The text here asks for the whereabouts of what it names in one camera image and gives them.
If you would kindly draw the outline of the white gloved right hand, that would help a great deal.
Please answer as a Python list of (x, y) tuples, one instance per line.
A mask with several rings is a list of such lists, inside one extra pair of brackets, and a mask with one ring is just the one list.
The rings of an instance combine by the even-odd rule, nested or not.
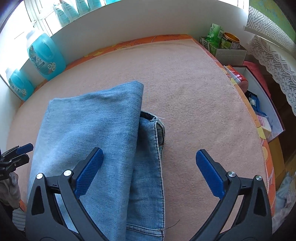
[(21, 193), (18, 185), (18, 175), (15, 172), (10, 173), (9, 178), (0, 182), (1, 202), (13, 209), (20, 207)]

